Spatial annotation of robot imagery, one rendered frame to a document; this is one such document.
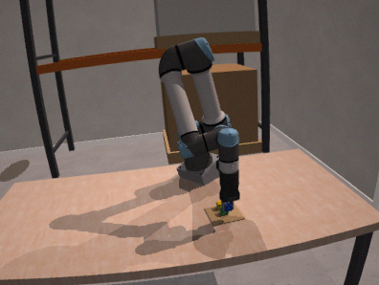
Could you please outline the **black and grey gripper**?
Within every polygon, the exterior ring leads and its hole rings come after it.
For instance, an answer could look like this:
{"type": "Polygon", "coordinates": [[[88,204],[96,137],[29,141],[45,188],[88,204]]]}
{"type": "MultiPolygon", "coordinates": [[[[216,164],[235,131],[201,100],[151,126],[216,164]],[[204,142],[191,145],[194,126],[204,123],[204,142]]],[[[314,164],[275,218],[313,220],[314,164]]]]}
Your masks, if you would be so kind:
{"type": "Polygon", "coordinates": [[[234,209],[234,202],[240,199],[239,185],[239,159],[235,163],[226,164],[219,160],[216,161],[216,168],[219,171],[219,199],[221,200],[222,210],[225,211],[225,203],[231,202],[234,209]]]}

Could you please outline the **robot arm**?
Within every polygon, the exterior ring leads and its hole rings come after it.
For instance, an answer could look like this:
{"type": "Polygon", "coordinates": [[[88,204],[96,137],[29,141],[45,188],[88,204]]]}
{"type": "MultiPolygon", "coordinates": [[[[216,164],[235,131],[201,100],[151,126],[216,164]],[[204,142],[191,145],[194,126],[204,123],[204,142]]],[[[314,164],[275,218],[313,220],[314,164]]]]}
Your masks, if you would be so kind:
{"type": "Polygon", "coordinates": [[[214,56],[207,40],[200,37],[174,46],[166,49],[160,59],[159,77],[167,90],[180,138],[177,145],[186,169],[200,171],[210,166],[210,151],[215,149],[220,162],[237,162],[238,132],[231,128],[228,115],[220,110],[212,74],[208,72],[214,56]],[[182,70],[192,75],[204,114],[201,122],[195,121],[191,112],[182,70]]]}

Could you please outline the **green die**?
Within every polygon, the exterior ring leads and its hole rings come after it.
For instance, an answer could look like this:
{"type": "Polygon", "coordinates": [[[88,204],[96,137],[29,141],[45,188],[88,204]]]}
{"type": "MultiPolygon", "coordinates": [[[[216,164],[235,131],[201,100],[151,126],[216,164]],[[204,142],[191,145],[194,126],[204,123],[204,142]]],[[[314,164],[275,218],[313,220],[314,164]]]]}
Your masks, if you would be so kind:
{"type": "Polygon", "coordinates": [[[229,214],[229,212],[227,211],[223,211],[222,209],[221,209],[221,207],[220,207],[220,213],[222,214],[222,215],[226,215],[226,214],[229,214]]]}

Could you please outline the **blue die with white pips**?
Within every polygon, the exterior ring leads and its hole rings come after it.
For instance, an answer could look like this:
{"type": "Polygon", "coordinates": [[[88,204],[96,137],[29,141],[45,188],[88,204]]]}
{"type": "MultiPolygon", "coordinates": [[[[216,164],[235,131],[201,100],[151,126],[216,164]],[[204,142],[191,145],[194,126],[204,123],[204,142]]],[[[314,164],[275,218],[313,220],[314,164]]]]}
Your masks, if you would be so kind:
{"type": "Polygon", "coordinates": [[[233,205],[231,204],[231,202],[229,203],[225,203],[225,211],[231,211],[233,210],[233,205]]]}

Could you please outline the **tan flat mat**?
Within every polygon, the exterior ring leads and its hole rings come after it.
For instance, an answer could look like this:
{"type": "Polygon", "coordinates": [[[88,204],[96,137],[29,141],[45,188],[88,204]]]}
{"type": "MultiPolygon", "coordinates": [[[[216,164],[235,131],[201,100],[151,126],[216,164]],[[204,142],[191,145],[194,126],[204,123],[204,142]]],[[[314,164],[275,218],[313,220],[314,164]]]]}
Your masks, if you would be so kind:
{"type": "Polygon", "coordinates": [[[204,208],[205,212],[208,214],[212,224],[214,226],[223,225],[227,223],[232,223],[239,220],[244,220],[245,217],[242,215],[240,210],[234,204],[234,209],[229,211],[229,214],[222,215],[217,207],[204,208]]]}

